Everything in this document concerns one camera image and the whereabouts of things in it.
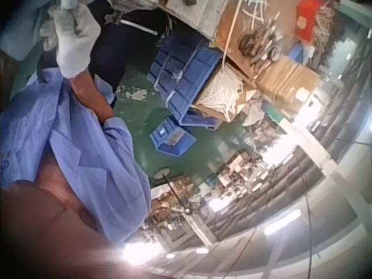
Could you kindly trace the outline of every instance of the black cable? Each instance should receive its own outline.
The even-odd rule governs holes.
[[[307,215],[309,216],[309,244],[310,244],[310,256],[309,256],[309,268],[307,270],[307,279],[311,278],[312,273],[312,264],[313,264],[313,228],[312,228],[312,217],[311,217],[311,211],[310,211],[310,205],[309,205],[309,198],[307,197],[307,190],[310,188],[310,185],[307,183],[307,179],[305,179],[305,175],[302,171],[302,168],[300,166],[299,160],[297,156],[295,155],[298,169],[300,171],[301,180],[305,185],[305,199],[307,204]]]

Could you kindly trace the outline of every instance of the green floor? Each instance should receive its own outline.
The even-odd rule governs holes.
[[[132,99],[133,94],[139,98]],[[137,162],[150,177],[158,169],[169,167],[170,177],[191,175],[199,184],[237,150],[248,147],[243,142],[246,132],[237,120],[234,123],[224,123],[217,131],[191,127],[189,131],[196,138],[196,143],[179,158],[159,153],[149,134],[170,112],[162,105],[152,84],[146,80],[143,68],[137,70],[129,65],[116,95],[118,100],[115,114],[128,125],[133,136]]]

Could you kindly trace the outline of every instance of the hand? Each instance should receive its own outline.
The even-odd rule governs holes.
[[[46,37],[46,51],[58,44],[57,63],[62,75],[74,78],[90,63],[90,54],[101,32],[88,7],[79,4],[72,10],[55,6],[49,9],[52,20],[43,24],[40,35]]]

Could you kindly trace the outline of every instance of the pipe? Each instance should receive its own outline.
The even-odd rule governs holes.
[[[156,36],[156,35],[158,34],[158,32],[155,31],[155,30],[151,30],[151,29],[149,29],[149,28],[143,27],[143,26],[141,26],[141,25],[139,25],[139,24],[137,24],[137,23],[129,22],[128,20],[121,19],[121,20],[120,20],[120,23],[123,23],[123,24],[125,24],[125,25],[128,25],[128,26],[131,26],[131,27],[134,27],[134,28],[140,29],[140,30],[145,31],[145,32],[147,32],[147,33],[150,33],[150,34],[152,34],[152,35],[154,35],[154,36]]]

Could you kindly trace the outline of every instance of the metal rod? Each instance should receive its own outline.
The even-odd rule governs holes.
[[[329,138],[329,139],[335,140],[335,141],[343,141],[343,142],[346,142],[348,144],[360,144],[360,145],[365,145],[365,146],[371,146],[371,144],[368,144],[366,142],[350,141],[350,140],[342,139],[342,138],[333,138],[333,137],[322,137],[322,138]]]
[[[166,177],[164,174],[163,174],[163,178],[164,178],[165,182],[167,182],[167,184],[168,184],[170,190],[172,191],[173,195],[176,197],[176,199],[178,200],[178,202],[180,203],[180,205],[181,205],[183,208],[185,208],[184,203],[183,203],[183,202],[181,201],[181,199],[178,197],[178,195],[176,194],[175,190],[174,190],[173,187],[170,185],[170,183],[169,183],[167,177]]]
[[[123,24],[125,24],[125,25],[128,25],[128,26],[131,26],[131,27],[134,27],[134,28],[140,29],[140,30],[145,31],[145,32],[147,32],[147,33],[150,33],[150,34],[152,34],[152,35],[154,35],[154,36],[156,36],[156,35],[158,34],[158,32],[155,31],[155,30],[151,30],[151,29],[146,28],[146,27],[144,27],[144,26],[141,26],[141,25],[139,25],[139,24],[137,24],[137,23],[129,22],[128,20],[121,19],[121,20],[120,20],[120,23],[123,23]]]

